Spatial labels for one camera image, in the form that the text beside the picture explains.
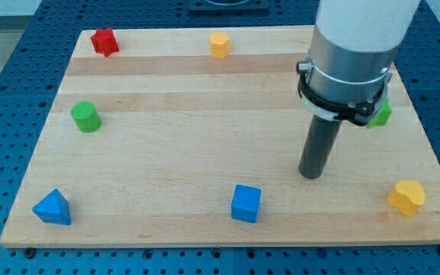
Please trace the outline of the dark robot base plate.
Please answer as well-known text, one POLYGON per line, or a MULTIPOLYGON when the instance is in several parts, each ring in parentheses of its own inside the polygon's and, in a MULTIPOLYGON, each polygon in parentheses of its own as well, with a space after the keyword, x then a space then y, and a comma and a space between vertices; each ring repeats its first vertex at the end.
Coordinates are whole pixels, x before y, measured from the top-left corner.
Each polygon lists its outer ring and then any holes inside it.
POLYGON ((268 11, 268 0, 187 0, 189 13, 268 11))

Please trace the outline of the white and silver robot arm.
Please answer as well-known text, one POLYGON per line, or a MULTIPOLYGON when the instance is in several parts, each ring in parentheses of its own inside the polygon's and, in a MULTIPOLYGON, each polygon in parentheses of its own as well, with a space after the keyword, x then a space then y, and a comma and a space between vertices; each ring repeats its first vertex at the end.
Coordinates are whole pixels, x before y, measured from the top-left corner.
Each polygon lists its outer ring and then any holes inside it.
POLYGON ((419 0, 321 0, 306 60, 303 104, 326 121, 366 125, 383 106, 390 67, 419 0))

